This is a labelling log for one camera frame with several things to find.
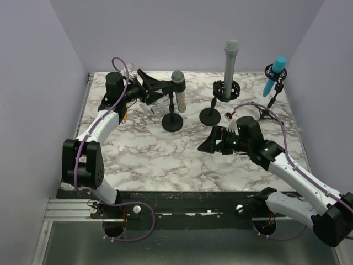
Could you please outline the glitter handle microphone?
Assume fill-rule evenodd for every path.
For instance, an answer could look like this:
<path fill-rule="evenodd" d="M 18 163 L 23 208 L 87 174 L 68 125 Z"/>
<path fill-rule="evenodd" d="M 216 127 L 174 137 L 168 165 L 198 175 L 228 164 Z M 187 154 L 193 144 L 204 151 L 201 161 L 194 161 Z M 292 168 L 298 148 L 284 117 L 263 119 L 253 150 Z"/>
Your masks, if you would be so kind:
<path fill-rule="evenodd" d="M 175 95 L 176 95 L 176 103 L 178 106 L 178 111 L 180 113 L 184 113 L 186 111 L 185 76 L 181 71 L 175 70 L 172 72 L 171 80 L 176 85 Z"/>

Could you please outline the black round-base mic stand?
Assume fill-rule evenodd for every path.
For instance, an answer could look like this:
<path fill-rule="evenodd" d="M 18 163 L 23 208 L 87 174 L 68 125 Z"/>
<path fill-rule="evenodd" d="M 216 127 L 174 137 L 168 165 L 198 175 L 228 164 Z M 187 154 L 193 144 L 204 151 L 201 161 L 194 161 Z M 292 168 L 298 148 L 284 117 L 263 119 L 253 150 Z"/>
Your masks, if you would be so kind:
<path fill-rule="evenodd" d="M 176 85 L 172 81 L 166 82 L 166 87 L 162 89 L 164 95 L 169 97 L 169 113 L 162 119 L 162 127 L 168 132 L 179 131 L 183 127 L 182 117 L 175 113 L 173 98 L 176 91 Z"/>

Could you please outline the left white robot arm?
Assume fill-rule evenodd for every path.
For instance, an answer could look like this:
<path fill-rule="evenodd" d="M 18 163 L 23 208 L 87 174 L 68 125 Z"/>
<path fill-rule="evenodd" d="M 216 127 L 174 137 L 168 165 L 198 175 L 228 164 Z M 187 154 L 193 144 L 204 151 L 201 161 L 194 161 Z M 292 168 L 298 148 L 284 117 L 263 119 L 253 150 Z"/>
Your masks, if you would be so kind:
<path fill-rule="evenodd" d="M 121 124 L 133 100 L 150 105 L 163 97 L 168 81 L 159 81 L 142 70 L 138 76 L 125 77 L 119 72 L 105 76 L 106 93 L 98 108 L 98 116 L 76 139 L 67 139 L 62 149 L 62 180 L 78 192 L 90 192 L 104 201 L 103 211 L 110 218 L 122 213 L 117 190 L 104 178 L 105 168 L 101 147 L 110 133 Z"/>

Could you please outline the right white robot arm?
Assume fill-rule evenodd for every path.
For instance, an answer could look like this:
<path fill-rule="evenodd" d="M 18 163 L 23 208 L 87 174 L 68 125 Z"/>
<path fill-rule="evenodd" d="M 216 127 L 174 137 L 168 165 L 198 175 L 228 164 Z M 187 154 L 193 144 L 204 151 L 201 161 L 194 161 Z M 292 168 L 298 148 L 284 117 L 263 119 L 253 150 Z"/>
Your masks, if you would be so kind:
<path fill-rule="evenodd" d="M 278 176 L 304 199 L 290 198 L 273 188 L 264 189 L 253 204 L 258 215 L 285 215 L 312 229 L 330 247 L 338 246 L 352 232 L 352 193 L 343 194 L 324 184 L 294 162 L 283 147 L 264 139 L 253 117 L 233 119 L 227 127 L 214 126 L 197 149 L 223 155 L 244 152 L 254 164 Z"/>

